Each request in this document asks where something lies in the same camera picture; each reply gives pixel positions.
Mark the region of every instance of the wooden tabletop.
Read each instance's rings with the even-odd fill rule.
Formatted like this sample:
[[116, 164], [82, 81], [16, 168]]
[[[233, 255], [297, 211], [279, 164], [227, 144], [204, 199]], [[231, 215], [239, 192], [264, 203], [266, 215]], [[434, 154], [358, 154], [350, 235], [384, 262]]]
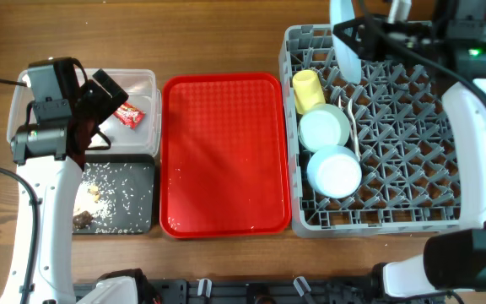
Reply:
[[[72, 56], [85, 67], [146, 68], [157, 85], [176, 75], [266, 71], [278, 76], [284, 31], [328, 23], [328, 1], [142, 1], [45, 3], [0, 0], [0, 78], [16, 79], [29, 62]], [[415, 1], [411, 19], [429, 19], [431, 0]], [[368, 1], [373, 12], [387, 11]], [[0, 166], [15, 170], [6, 130], [14, 88], [0, 84]], [[16, 182], [0, 176], [0, 295], [13, 252]], [[175, 241], [155, 226], [142, 236], [75, 236], [73, 280], [91, 282], [118, 269], [150, 279], [326, 278], [365, 274], [379, 262], [422, 252], [429, 235], [309, 240], [276, 236]], [[464, 295], [486, 303], [486, 294]]]

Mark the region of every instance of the plastic crate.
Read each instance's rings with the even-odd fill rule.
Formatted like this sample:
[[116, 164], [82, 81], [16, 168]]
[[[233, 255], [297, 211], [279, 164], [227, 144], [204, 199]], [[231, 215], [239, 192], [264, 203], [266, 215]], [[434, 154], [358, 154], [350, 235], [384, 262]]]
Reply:
[[[459, 174], [453, 135], [421, 66], [362, 62], [362, 81], [340, 74], [329, 24], [288, 28], [278, 62], [286, 119], [292, 228], [301, 237], [443, 231], [458, 225]], [[298, 141], [292, 76], [318, 72], [326, 100], [354, 99], [363, 180], [352, 196], [315, 193], [305, 177], [312, 153]]]

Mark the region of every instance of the white cup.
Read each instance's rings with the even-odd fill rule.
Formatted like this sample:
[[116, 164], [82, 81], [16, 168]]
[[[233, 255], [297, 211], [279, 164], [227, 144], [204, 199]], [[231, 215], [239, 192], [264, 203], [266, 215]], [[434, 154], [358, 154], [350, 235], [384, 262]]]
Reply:
[[343, 110], [334, 105], [313, 106], [300, 120], [298, 135], [310, 152], [330, 145], [345, 145], [350, 136], [350, 122]]
[[318, 193], [329, 198], [346, 198], [361, 183], [361, 166], [352, 150], [332, 145], [310, 158], [307, 180]]

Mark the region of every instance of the yellow cup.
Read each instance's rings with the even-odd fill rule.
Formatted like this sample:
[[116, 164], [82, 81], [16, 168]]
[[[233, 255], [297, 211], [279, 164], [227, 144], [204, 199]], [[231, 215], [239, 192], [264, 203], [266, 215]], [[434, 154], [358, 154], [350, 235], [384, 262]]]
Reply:
[[294, 75], [292, 85], [295, 92], [295, 110], [305, 114], [313, 106], [325, 104], [318, 74], [312, 70], [303, 70]]

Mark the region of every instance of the clear plastic bin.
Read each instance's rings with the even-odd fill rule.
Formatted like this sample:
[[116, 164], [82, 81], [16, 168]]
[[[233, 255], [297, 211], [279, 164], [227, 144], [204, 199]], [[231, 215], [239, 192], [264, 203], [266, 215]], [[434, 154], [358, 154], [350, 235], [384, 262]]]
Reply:
[[[98, 68], [86, 68], [88, 78], [93, 77]], [[161, 98], [155, 83], [155, 75], [143, 69], [103, 68], [127, 93], [128, 102], [145, 112], [143, 120], [134, 130], [123, 125], [119, 119], [110, 116], [100, 125], [100, 130], [111, 140], [111, 149], [88, 151], [88, 154], [147, 154], [156, 156], [159, 152], [161, 128]], [[23, 81], [27, 70], [20, 73], [18, 81]], [[82, 72], [77, 69], [78, 81], [84, 82]], [[30, 88], [17, 86], [14, 90], [13, 103], [8, 115], [7, 141], [16, 134], [18, 127], [25, 121], [25, 109], [33, 100]], [[35, 123], [31, 115], [30, 123]]]

